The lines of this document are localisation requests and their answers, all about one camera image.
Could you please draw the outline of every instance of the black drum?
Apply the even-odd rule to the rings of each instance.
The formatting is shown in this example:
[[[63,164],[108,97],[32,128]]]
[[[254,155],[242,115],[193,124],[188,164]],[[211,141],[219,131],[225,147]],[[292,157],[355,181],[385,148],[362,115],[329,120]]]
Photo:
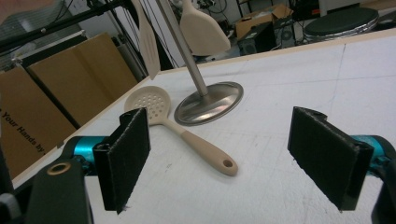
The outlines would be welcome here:
[[[304,28],[308,42],[331,40],[358,35],[373,29],[378,22],[378,11],[365,7],[353,7],[323,16]]]

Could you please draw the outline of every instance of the cardboard box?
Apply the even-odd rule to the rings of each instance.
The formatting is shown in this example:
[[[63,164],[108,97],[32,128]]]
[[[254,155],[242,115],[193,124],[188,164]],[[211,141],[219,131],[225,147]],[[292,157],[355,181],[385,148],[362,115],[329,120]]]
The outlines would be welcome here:
[[[12,178],[76,131],[22,68],[0,74],[1,146]]]
[[[137,84],[108,34],[84,41],[28,69],[79,126]]]
[[[283,4],[275,5],[265,8],[263,10],[249,13],[235,24],[236,37],[238,40],[240,40],[245,34],[250,31],[250,28],[252,26],[267,21],[275,22],[277,19],[285,18],[291,15],[291,13],[292,10]]]

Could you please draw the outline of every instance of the white slotted spoon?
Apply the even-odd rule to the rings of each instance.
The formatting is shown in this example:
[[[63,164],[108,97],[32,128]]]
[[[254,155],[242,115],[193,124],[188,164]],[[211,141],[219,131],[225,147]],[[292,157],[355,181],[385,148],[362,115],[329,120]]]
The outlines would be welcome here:
[[[236,175],[236,162],[218,147],[213,146],[201,137],[185,130],[180,125],[168,119],[171,100],[168,93],[155,86],[147,86],[134,91],[126,100],[125,111],[146,107],[148,124],[164,125],[177,133],[190,145],[207,163],[225,175]]]

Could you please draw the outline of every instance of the ladle handle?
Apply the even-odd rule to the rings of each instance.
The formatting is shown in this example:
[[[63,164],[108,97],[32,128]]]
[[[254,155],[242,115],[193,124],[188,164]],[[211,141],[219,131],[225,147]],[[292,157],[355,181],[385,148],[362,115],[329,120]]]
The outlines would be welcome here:
[[[225,175],[236,175],[238,165],[223,150],[207,142],[197,135],[185,131],[181,138],[189,144],[207,163]]]

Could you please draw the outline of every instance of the white table surface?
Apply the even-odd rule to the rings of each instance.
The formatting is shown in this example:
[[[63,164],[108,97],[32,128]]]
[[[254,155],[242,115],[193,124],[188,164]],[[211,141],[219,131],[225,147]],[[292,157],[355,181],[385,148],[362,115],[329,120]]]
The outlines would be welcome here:
[[[396,146],[396,30],[200,67],[206,85],[241,84],[241,103],[205,125],[186,127],[238,163],[237,176],[206,164],[177,135],[150,127],[151,151],[124,212],[104,210],[97,177],[86,177],[95,223],[371,223],[382,182],[367,176],[355,211],[339,212],[287,150],[294,106],[317,110],[348,134],[377,134]],[[170,119],[196,91],[186,69],[146,80],[169,92]],[[128,92],[78,135],[110,135]],[[56,158],[56,150],[27,176]]]

